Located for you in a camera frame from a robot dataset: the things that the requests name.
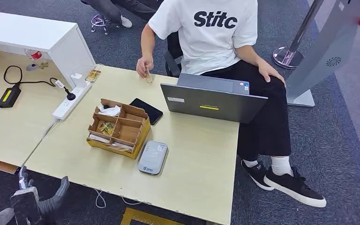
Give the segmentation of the person's right hand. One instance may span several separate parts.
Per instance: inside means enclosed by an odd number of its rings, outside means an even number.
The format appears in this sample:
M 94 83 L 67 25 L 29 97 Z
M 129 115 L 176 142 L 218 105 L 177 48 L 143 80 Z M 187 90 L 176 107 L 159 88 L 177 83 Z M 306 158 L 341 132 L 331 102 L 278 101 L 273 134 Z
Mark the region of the person's right hand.
M 136 71 L 141 78 L 147 77 L 147 71 L 154 67 L 152 56 L 142 56 L 136 64 Z

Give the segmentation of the person's left hand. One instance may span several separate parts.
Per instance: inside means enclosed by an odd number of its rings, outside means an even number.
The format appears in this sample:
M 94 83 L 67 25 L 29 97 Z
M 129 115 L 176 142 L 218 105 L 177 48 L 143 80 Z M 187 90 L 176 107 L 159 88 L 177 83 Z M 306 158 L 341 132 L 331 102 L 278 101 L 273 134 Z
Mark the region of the person's left hand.
M 259 58 L 256 61 L 256 64 L 259 69 L 259 73 L 264 77 L 267 83 L 271 81 L 271 77 L 275 77 L 279 79 L 284 84 L 284 86 L 286 86 L 283 76 L 265 60 Z

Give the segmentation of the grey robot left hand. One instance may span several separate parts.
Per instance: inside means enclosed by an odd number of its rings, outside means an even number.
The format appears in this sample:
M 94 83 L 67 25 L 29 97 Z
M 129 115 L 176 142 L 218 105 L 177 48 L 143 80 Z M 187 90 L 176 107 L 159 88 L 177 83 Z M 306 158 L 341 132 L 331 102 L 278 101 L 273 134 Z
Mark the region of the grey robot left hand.
M 54 225 L 56 214 L 63 204 L 69 188 L 68 176 L 61 179 L 60 187 L 52 197 L 40 200 L 33 179 L 28 179 L 27 167 L 19 173 L 20 189 L 12 196 L 12 208 L 18 225 Z

